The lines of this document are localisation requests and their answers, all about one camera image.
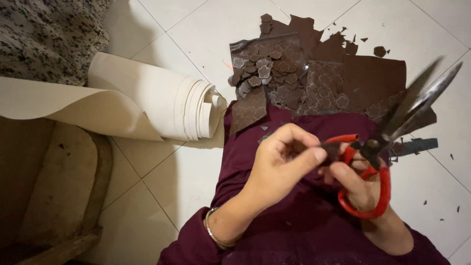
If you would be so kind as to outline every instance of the patterned cloth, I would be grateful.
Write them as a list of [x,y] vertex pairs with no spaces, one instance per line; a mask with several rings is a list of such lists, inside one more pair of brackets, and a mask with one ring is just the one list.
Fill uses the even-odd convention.
[[110,0],[0,0],[0,76],[83,86]]

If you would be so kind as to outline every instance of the scissor blade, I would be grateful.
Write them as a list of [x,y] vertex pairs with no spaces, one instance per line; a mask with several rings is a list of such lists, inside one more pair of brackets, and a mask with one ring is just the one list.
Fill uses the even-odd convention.
[[406,96],[396,109],[394,115],[391,117],[389,123],[382,131],[382,136],[386,141],[393,142],[392,136],[404,124],[406,115],[411,107],[414,105],[418,95],[425,87],[432,76],[433,71],[437,68],[443,57],[437,58],[427,69],[425,69],[411,85],[407,88]]

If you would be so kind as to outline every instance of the floor tile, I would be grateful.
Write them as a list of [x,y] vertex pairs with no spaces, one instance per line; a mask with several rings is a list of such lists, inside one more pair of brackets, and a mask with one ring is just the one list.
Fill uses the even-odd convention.
[[105,17],[110,43],[105,52],[131,58],[164,30],[138,0],[114,0]]
[[113,139],[141,178],[185,143],[174,139],[147,141],[116,136]]
[[207,0],[139,0],[167,31]]
[[471,239],[468,239],[448,260],[451,265],[470,265]]
[[221,119],[213,138],[186,142],[143,178],[179,230],[198,209],[210,205],[218,182],[223,145]]
[[272,0],[285,14],[314,19],[316,30],[325,29],[359,0]]
[[106,190],[105,201],[103,202],[103,209],[108,207],[108,205],[140,180],[139,175],[134,171],[113,139],[109,137],[108,140],[113,151],[113,168],[108,189]]
[[162,34],[131,59],[207,81],[167,33]]
[[357,35],[357,55],[373,56],[376,46],[384,46],[391,50],[384,58],[405,60],[407,84],[438,56],[445,56],[434,80],[468,50],[409,0],[361,0],[335,23],[329,26],[331,33],[344,26],[347,40]]
[[412,132],[412,135],[416,138],[438,138],[439,148],[430,150],[430,153],[471,190],[471,52],[467,52],[460,61],[463,61],[460,72],[432,105],[437,123]]
[[399,157],[391,167],[391,185],[393,209],[444,257],[471,236],[471,194],[428,152]]
[[231,0],[209,0],[167,33],[230,103],[236,99],[235,88],[227,83],[232,70],[223,63],[231,62],[229,44],[258,38],[260,16],[265,13],[289,23],[270,0],[240,0],[236,5]]
[[471,1],[469,0],[411,0],[425,13],[471,48]]
[[178,237],[142,181],[105,209],[100,242],[81,260],[102,265],[155,265],[160,252]]

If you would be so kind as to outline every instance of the silver bracelet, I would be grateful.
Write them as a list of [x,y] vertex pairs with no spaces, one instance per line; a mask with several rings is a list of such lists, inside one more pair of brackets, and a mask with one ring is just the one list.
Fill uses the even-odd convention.
[[235,246],[235,244],[227,244],[227,243],[224,243],[222,241],[220,241],[219,239],[217,239],[211,232],[211,229],[209,229],[209,222],[208,222],[208,219],[209,219],[209,216],[214,213],[214,211],[216,211],[219,207],[215,207],[211,210],[208,211],[208,213],[206,214],[206,217],[204,219],[204,227],[206,228],[206,230],[208,231],[208,234],[209,236],[211,236],[211,238],[214,240],[214,242],[216,242],[216,244],[222,248],[222,249],[227,249],[227,248],[231,248],[233,246]]

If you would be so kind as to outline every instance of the person's right hand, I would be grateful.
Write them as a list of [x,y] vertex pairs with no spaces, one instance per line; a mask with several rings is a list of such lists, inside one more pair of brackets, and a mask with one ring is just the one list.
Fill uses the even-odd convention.
[[[342,144],[341,153],[345,152],[347,144]],[[381,166],[386,164],[380,159]],[[351,167],[343,162],[334,162],[329,167],[320,169],[319,173],[324,175],[324,182],[332,184],[336,179],[347,189],[347,199],[350,204],[360,212],[368,212],[376,208],[380,197],[379,174],[373,175],[364,181],[358,175],[370,166],[368,160],[364,159],[357,151],[353,157]]]

